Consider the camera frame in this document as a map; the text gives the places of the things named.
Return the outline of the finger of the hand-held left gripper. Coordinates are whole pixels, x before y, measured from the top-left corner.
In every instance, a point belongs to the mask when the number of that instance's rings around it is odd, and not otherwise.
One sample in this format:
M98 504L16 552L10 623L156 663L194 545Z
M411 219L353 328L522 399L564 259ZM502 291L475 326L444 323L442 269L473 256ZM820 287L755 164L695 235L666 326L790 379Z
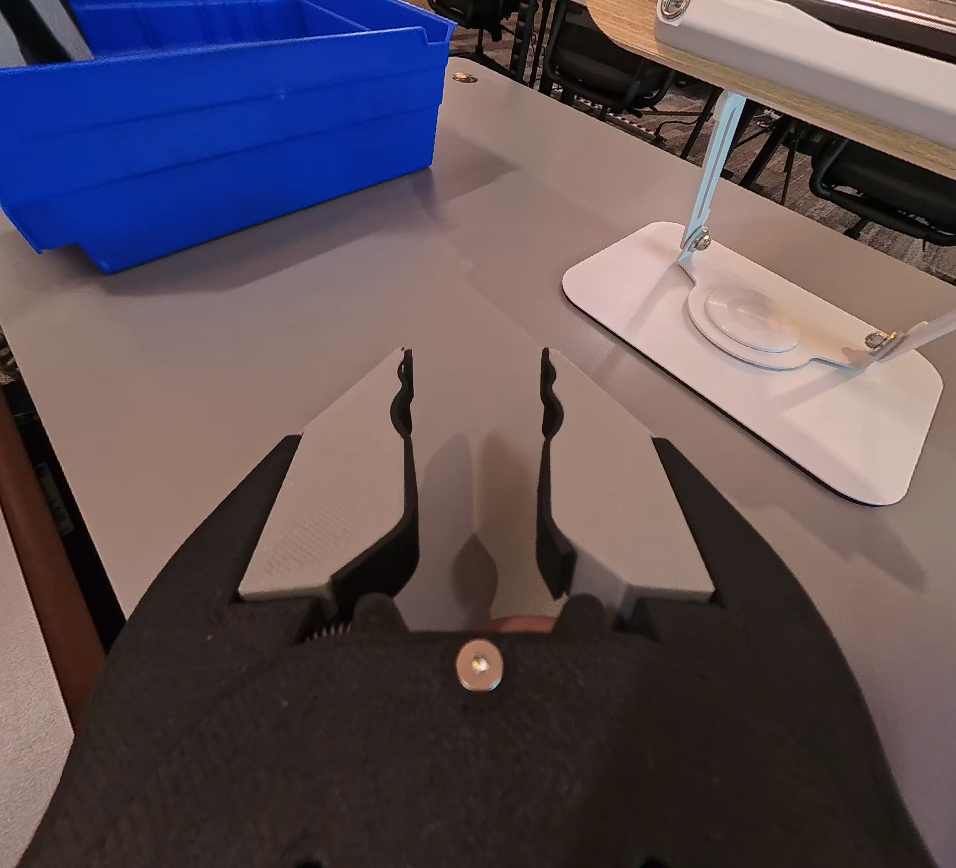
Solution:
M1 0L1 13L3 67L93 58L65 0Z

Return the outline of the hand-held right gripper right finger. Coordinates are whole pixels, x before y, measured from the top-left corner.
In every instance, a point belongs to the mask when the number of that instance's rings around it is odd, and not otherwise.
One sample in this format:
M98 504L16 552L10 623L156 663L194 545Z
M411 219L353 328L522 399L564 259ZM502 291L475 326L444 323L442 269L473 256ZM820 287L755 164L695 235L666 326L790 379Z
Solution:
M597 598L613 622L645 599L706 603L711 575L658 439L561 352L540 360L536 564L553 599Z

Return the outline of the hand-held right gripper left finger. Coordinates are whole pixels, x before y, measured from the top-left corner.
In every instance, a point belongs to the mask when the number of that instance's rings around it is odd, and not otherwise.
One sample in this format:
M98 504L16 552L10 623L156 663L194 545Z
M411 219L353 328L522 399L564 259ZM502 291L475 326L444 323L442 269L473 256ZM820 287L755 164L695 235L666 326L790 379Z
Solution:
M400 348L298 437L239 594L355 603L397 595L419 561L413 357Z

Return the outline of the blue plastic bin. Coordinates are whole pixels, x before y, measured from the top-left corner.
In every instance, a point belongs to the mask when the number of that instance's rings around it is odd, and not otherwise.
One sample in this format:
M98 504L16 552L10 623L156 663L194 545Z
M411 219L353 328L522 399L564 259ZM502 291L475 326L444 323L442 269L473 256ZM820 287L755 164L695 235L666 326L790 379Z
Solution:
M105 274L428 168L455 23L403 0L69 0L2 71L2 211Z

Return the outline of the wooden board document stand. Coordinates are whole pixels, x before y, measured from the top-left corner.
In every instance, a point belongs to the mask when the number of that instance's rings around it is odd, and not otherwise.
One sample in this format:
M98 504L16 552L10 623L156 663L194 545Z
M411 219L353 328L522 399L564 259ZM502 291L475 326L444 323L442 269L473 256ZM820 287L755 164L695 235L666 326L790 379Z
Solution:
M954 64L782 1L585 2L616 45L724 91L685 223L648 224L571 267L566 298L834 492L898 503L943 392L918 350L954 332L954 311L882 333L713 242L710 215L747 99L953 172Z

